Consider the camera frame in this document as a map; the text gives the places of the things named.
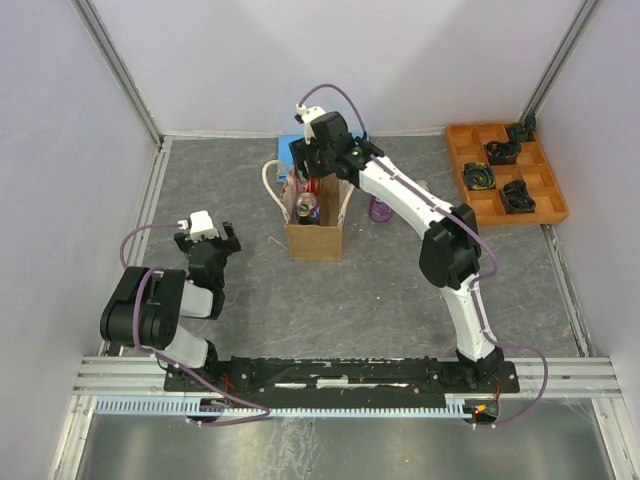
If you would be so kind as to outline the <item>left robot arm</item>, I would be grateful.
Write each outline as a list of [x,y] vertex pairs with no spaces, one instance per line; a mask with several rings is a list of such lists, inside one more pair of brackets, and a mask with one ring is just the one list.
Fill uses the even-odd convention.
[[158,355],[187,379],[209,390],[221,378],[216,347],[179,324],[182,317],[216,320],[226,300],[224,269],[242,250],[231,222],[217,229],[208,213],[175,224],[174,242],[187,269],[127,266],[100,319],[103,340]]

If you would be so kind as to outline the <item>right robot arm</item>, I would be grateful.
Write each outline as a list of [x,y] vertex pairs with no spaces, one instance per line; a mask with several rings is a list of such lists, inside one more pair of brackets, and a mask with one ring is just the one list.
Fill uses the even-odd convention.
[[387,204],[421,238],[419,268],[445,298],[456,333],[460,382],[472,391],[486,388],[504,353],[490,337],[480,294],[479,259],[488,247],[479,237],[474,211],[427,192],[382,149],[353,136],[339,112],[300,106],[295,119],[304,137],[292,142],[290,151],[304,178],[334,175],[348,182]]

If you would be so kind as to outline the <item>purple soda can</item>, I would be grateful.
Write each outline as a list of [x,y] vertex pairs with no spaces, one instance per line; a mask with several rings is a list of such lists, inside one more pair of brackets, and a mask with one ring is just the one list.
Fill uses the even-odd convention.
[[393,210],[378,197],[372,196],[369,203],[369,217],[377,223],[384,223],[393,217]]

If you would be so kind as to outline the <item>red cola can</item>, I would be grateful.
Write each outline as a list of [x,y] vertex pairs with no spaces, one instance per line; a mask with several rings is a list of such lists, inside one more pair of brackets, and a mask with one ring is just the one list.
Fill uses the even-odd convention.
[[430,191],[430,187],[429,187],[429,185],[428,185],[428,183],[426,181],[419,180],[419,181],[416,181],[416,184],[419,185],[424,190]]
[[311,193],[314,196],[318,196],[321,190],[321,180],[319,178],[311,177],[310,179],[301,178],[299,180],[299,193]]

